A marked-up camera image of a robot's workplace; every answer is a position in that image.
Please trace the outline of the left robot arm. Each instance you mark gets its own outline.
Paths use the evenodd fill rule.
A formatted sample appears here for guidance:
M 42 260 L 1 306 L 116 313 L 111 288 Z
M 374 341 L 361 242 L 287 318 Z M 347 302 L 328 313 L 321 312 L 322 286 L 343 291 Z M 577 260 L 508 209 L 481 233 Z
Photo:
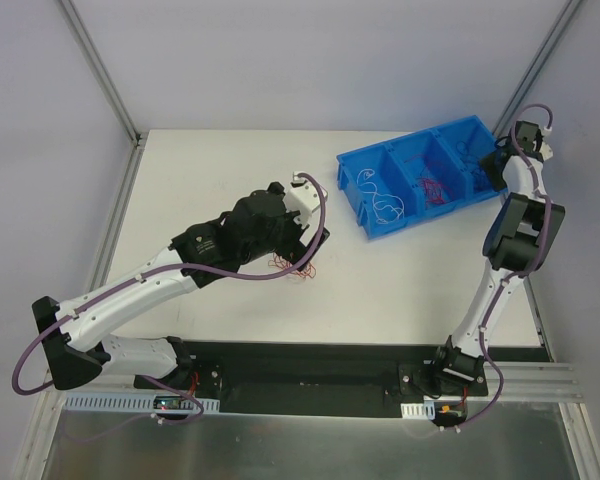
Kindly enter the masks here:
M 250 262 L 275 254 L 288 262 L 272 278 L 305 269 L 326 241 L 327 193 L 306 173 L 290 186 L 255 190 L 217 218 L 194 224 L 143 265 L 87 294 L 32 305 L 50 385 L 73 390 L 100 375 L 131 375 L 137 388 L 191 388 L 192 355 L 176 336 L 125 338 L 115 330 L 171 299 L 224 278 L 266 281 L 244 274 Z

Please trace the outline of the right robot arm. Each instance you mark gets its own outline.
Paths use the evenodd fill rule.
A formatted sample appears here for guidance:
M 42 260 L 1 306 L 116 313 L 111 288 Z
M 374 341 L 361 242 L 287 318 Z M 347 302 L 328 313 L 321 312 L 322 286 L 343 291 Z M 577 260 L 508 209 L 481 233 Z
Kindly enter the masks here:
M 492 186 L 507 196 L 483 244 L 486 263 L 476 295 L 436 352 L 429 375 L 435 396 L 463 394 L 484 378 L 490 336 L 506 303 L 543 265 L 561 227 L 565 207 L 550 199 L 542 178 L 552 156 L 545 142 L 550 131 L 549 125 L 518 120 L 481 161 Z

